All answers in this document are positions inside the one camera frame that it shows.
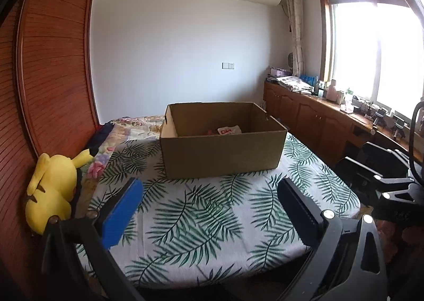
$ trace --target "pikachu plush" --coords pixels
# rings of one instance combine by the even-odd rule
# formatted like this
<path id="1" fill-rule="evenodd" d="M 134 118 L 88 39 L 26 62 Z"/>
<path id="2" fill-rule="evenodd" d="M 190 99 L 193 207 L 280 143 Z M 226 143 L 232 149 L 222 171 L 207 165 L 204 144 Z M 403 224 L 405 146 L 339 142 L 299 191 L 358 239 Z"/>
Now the pikachu plush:
<path id="1" fill-rule="evenodd" d="M 89 149 L 72 160 L 63 155 L 40 155 L 27 188 L 29 199 L 25 206 L 26 221 L 33 231 L 42 235 L 53 215 L 61 220 L 71 217 L 69 202 L 75 194 L 77 168 L 92 159 Z"/>

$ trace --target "blue gripper pad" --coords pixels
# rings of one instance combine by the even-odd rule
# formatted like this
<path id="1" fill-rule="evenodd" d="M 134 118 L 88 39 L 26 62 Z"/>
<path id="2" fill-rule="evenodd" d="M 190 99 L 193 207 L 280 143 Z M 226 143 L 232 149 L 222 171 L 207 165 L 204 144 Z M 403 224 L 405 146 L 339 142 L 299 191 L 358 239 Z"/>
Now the blue gripper pad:
<path id="1" fill-rule="evenodd" d="M 125 228 L 143 199 L 143 183 L 130 178 L 100 211 L 102 243 L 106 250 L 119 243 Z"/>

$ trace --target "open cardboard box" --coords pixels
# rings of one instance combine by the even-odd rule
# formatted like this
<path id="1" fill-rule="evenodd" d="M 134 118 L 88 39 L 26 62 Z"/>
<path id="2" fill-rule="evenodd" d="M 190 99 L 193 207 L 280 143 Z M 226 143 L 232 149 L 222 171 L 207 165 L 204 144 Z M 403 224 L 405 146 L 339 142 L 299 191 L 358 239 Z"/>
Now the open cardboard box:
<path id="1" fill-rule="evenodd" d="M 242 134 L 207 135 L 238 125 Z M 169 179 L 224 176 L 276 168 L 287 129 L 254 103 L 168 105 L 160 135 Z"/>

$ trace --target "wooden window frame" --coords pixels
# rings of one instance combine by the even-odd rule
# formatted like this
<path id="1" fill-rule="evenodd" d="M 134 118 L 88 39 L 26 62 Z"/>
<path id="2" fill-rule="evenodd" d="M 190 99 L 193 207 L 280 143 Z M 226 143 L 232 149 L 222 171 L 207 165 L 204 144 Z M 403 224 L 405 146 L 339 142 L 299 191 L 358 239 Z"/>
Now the wooden window frame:
<path id="1" fill-rule="evenodd" d="M 322 45 L 321 45 L 321 69 L 319 79 L 329 81 L 332 75 L 334 63 L 334 20 L 329 0 L 320 0 L 321 2 L 321 27 L 322 27 Z"/>

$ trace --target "curtain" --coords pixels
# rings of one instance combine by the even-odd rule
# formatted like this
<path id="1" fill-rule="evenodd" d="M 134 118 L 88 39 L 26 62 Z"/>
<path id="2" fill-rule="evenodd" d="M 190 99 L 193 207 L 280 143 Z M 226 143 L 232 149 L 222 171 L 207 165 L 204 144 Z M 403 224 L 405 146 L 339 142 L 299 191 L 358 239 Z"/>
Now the curtain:
<path id="1" fill-rule="evenodd" d="M 304 73 L 302 54 L 303 31 L 303 2 L 302 0 L 287 0 L 288 17 L 292 32 L 293 48 L 293 75 L 300 76 Z"/>

